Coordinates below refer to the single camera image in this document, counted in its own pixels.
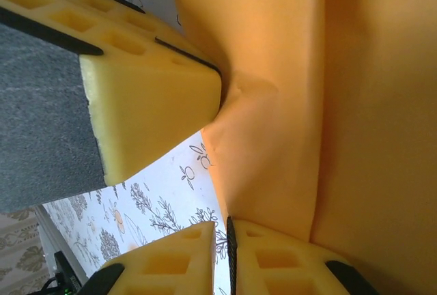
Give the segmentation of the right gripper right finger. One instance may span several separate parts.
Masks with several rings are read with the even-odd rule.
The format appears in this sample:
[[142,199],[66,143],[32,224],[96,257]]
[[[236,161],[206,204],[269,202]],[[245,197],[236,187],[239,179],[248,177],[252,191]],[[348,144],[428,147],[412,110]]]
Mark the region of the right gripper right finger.
[[344,257],[240,219],[227,218],[231,294],[377,294]]

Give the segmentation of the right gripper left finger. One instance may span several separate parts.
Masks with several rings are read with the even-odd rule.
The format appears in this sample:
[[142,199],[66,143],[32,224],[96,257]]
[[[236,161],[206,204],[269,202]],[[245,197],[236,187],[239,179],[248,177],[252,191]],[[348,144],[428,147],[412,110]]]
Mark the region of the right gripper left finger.
[[203,222],[120,255],[82,294],[213,294],[215,224]]

